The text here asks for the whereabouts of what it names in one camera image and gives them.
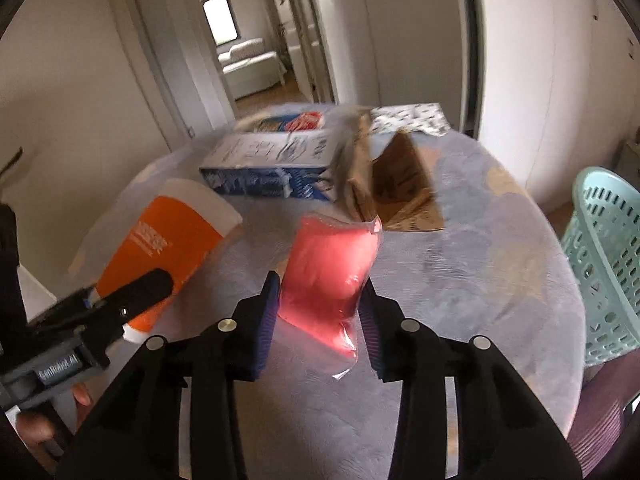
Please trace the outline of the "person's left hand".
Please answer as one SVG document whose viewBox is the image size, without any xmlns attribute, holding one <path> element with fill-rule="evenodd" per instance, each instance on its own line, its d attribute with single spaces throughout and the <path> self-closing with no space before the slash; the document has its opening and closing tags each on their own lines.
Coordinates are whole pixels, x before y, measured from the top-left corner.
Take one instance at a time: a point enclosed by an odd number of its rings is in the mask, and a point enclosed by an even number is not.
<svg viewBox="0 0 640 480">
<path fill-rule="evenodd" d="M 91 411 L 92 397 L 86 384 L 74 385 L 72 393 L 76 405 L 77 427 L 79 427 Z M 47 415 L 34 411 L 18 413 L 15 419 L 15 429 L 30 448 L 52 440 L 56 433 L 52 420 Z"/>
</svg>

